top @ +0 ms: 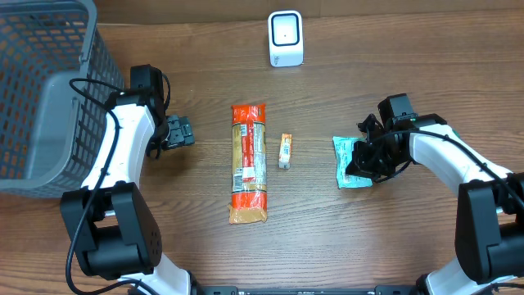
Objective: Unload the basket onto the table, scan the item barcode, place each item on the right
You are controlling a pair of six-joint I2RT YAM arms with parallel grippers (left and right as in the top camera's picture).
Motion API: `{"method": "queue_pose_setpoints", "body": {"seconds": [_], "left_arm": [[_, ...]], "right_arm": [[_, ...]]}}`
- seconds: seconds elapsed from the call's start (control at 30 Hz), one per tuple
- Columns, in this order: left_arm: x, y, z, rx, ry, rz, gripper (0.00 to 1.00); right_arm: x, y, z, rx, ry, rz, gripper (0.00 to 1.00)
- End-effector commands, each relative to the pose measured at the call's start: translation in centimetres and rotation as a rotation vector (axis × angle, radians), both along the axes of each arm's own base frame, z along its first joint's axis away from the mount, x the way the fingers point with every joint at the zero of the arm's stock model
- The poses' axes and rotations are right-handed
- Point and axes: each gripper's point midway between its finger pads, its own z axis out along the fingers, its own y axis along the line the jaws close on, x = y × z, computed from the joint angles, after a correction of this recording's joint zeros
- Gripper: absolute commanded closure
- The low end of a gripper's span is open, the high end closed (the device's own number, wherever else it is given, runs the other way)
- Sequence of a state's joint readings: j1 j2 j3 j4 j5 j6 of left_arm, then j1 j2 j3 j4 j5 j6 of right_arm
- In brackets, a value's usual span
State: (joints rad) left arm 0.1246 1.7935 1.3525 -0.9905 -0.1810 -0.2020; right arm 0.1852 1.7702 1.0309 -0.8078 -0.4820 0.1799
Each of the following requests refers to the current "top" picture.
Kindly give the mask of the green wet wipes packet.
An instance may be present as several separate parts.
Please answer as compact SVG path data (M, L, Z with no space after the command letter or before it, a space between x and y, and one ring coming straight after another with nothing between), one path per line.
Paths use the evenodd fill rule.
M348 175L346 167L352 160L352 152L354 151L354 143L361 141L361 138L346 138L334 136L332 138L335 157L337 160L337 185L339 189L342 188L367 188L373 185L372 180Z

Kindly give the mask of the orange tissue packet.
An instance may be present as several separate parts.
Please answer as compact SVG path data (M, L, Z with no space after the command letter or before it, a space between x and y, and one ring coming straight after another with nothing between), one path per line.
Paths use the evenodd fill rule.
M282 134L280 148L279 148L279 158L278 158L278 167L280 169L289 169L290 168L291 147L292 147L292 135L291 134Z

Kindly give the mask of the red snack bar packet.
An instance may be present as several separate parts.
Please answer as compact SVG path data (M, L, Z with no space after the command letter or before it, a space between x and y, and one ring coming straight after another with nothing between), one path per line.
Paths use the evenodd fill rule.
M267 220L265 105L233 105L232 225Z

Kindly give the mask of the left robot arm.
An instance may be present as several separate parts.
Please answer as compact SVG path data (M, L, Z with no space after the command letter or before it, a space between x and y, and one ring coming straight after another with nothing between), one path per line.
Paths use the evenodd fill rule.
M71 240L68 287L81 292L72 278L77 261L85 275L110 281L99 294L124 285L130 294L203 294L195 277L163 253L160 228L139 191L145 157L194 143L190 121L166 115L170 84L154 66L132 67L130 87L110 89L99 105L106 131L93 168L80 189L61 198Z

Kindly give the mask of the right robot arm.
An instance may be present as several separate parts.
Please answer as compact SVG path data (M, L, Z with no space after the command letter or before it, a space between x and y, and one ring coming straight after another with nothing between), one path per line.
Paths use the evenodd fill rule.
M412 286L376 287L399 294L492 294L523 276L523 175L469 147L437 114L420 116L405 93L385 98L359 131L345 173L375 184L410 164L428 168L457 197L454 249L447 265Z

